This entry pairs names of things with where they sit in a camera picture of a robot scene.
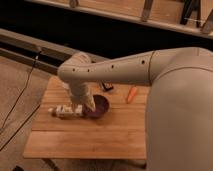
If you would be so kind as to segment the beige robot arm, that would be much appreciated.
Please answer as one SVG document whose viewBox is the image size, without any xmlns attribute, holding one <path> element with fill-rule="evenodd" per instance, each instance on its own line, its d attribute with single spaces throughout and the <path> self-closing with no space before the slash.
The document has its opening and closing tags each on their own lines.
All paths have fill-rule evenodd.
<svg viewBox="0 0 213 171">
<path fill-rule="evenodd" d="M 213 171 L 213 52 L 154 50 L 93 63 L 82 52 L 58 77 L 76 104 L 95 108 L 89 82 L 150 88 L 145 113 L 147 171 Z"/>
</svg>

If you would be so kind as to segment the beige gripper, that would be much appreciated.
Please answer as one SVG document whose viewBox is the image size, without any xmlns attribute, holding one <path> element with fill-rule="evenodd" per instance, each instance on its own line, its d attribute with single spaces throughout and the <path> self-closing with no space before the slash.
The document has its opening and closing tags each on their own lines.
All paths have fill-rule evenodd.
<svg viewBox="0 0 213 171">
<path fill-rule="evenodd" d="M 71 83 L 69 84 L 69 88 L 71 107 L 73 110 L 79 105 L 85 105 L 92 111 L 96 109 L 93 94 L 87 83 Z"/>
</svg>

